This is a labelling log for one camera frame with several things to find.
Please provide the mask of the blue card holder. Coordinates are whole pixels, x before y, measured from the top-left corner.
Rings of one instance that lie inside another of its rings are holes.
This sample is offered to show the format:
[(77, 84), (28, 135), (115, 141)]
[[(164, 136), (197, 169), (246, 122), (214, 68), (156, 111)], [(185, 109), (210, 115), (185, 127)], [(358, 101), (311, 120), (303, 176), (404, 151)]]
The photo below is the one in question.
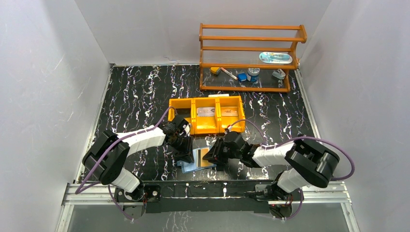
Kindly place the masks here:
[(183, 174), (216, 167), (216, 165), (213, 164), (212, 167), (208, 167), (208, 168), (198, 168), (198, 167), (197, 167), (197, 164), (196, 164), (196, 161), (197, 161), (197, 158), (196, 158), (196, 149), (193, 149), (193, 151), (192, 151), (193, 156), (194, 156), (194, 163), (186, 163), (186, 162), (183, 162), (183, 161), (177, 161), (177, 166), (179, 166), (179, 167), (181, 168)]

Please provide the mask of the orange credit card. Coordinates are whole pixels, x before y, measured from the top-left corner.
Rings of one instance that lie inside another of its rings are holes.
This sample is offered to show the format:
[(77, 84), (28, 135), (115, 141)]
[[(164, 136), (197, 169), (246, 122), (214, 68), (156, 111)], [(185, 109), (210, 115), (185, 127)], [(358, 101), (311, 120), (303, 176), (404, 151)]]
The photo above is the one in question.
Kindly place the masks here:
[(211, 162), (203, 159), (209, 150), (210, 148), (208, 146), (196, 149), (196, 164), (198, 168), (208, 168), (213, 166)]
[(237, 107), (221, 107), (221, 116), (238, 116), (238, 108)]

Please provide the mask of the yellow three-compartment bin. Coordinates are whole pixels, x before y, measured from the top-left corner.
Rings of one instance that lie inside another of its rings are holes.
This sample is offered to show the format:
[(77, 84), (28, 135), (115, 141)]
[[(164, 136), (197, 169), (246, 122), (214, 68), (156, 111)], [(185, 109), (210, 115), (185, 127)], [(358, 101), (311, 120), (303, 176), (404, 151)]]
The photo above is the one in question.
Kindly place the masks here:
[(191, 135), (224, 133), (229, 126), (232, 131), (245, 131), (240, 96), (170, 99), (169, 106), (172, 108), (168, 120), (173, 120), (175, 113), (184, 117), (190, 124)]

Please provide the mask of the orange wooden shelf rack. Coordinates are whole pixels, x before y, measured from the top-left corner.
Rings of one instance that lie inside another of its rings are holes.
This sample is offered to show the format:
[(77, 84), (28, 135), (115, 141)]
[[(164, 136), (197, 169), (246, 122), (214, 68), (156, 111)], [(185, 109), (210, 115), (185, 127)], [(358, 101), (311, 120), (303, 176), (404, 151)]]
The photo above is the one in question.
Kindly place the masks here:
[[(281, 92), (291, 90), (289, 72), (299, 66), (298, 44), (307, 42), (304, 25), (222, 25), (200, 24), (200, 90)], [(286, 53), (290, 64), (270, 64), (260, 61), (261, 52)], [(223, 67), (237, 77), (248, 68), (260, 68), (258, 82), (239, 82), (221, 70), (215, 76), (211, 67)], [(279, 80), (272, 72), (283, 69), (286, 77)]]

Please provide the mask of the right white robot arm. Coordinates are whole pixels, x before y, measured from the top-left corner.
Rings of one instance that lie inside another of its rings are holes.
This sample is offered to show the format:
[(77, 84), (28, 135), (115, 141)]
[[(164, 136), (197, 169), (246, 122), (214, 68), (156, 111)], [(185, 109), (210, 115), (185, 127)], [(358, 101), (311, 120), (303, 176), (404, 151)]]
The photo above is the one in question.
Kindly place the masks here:
[(290, 166), (267, 188), (278, 200), (285, 200), (304, 186), (327, 187), (340, 161), (334, 151), (314, 137), (302, 136), (281, 145), (267, 146), (250, 144), (236, 131), (219, 138), (203, 156), (203, 160), (216, 165), (224, 165), (229, 159), (239, 159), (250, 168)]

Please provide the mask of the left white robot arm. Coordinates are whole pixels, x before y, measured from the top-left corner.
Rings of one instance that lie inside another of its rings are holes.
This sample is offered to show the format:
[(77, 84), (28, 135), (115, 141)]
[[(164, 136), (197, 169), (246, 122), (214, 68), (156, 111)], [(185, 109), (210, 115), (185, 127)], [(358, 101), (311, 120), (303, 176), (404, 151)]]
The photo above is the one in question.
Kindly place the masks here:
[(183, 116), (122, 135), (106, 130), (82, 159), (89, 171), (86, 179), (94, 176), (101, 184), (116, 186), (132, 201), (139, 201), (145, 193), (143, 181), (125, 169), (125, 161), (138, 151), (163, 145), (176, 151), (175, 161), (194, 162), (190, 124)]

